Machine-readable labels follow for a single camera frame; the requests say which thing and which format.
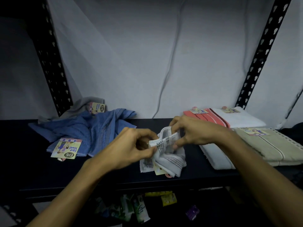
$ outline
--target hand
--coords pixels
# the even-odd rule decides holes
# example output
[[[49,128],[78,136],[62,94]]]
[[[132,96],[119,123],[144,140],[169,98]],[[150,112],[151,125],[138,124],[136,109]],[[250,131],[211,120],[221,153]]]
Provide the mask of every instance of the hand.
[[[111,171],[150,158],[157,148],[154,146],[148,149],[148,142],[155,139],[158,136],[150,129],[125,127],[105,149],[90,159],[91,164],[103,165],[106,171]]]
[[[225,135],[230,133],[230,130],[226,127],[185,115],[173,118],[169,126],[172,127],[172,134],[176,133],[180,128],[185,130],[184,137],[177,140],[173,145],[174,149],[190,143],[196,145],[220,144]]]

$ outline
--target blue towel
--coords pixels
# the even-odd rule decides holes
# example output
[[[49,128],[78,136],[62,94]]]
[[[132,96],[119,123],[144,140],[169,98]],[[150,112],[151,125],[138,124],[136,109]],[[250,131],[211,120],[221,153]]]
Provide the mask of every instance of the blue towel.
[[[122,108],[95,116],[84,111],[77,117],[28,125],[49,142],[54,142],[47,148],[48,152],[53,152],[59,139],[66,137],[82,140],[77,156],[94,156],[114,140],[124,127],[135,128],[136,126],[124,121],[135,115],[134,111]]]

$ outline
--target left hand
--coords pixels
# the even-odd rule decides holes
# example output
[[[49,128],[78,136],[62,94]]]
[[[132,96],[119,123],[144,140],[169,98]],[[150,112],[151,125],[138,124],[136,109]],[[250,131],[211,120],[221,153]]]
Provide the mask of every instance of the left hand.
[[[156,152],[148,148],[148,141],[158,139],[150,129],[125,127],[120,134],[102,151],[90,159],[95,166],[105,166],[107,171],[124,168],[141,159],[150,158]]]

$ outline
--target forearm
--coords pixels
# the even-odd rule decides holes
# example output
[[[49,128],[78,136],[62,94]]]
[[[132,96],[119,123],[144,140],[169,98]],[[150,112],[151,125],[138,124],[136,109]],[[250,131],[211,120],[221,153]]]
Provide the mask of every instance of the forearm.
[[[303,223],[303,192],[230,132],[218,146],[233,162],[253,196],[276,226]]]
[[[28,227],[66,227],[70,226],[77,217],[82,206],[98,184],[102,175],[107,172],[104,168],[92,167],[91,162],[85,162],[74,179],[51,202],[51,204]]]

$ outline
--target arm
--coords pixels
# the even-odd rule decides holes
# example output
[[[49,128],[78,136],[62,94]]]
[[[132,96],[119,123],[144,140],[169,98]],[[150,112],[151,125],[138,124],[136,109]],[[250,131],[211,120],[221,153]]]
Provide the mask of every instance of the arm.
[[[48,208],[27,226],[70,226],[102,176],[111,170],[153,156],[156,147],[145,150],[136,148],[137,141],[148,142],[150,139],[158,139],[150,129],[124,128],[104,150],[83,164],[78,174]]]
[[[214,143],[229,157],[252,195],[276,226],[303,225],[303,192],[265,162],[233,131],[187,116],[175,117],[172,133],[184,128],[175,148],[187,143]]]

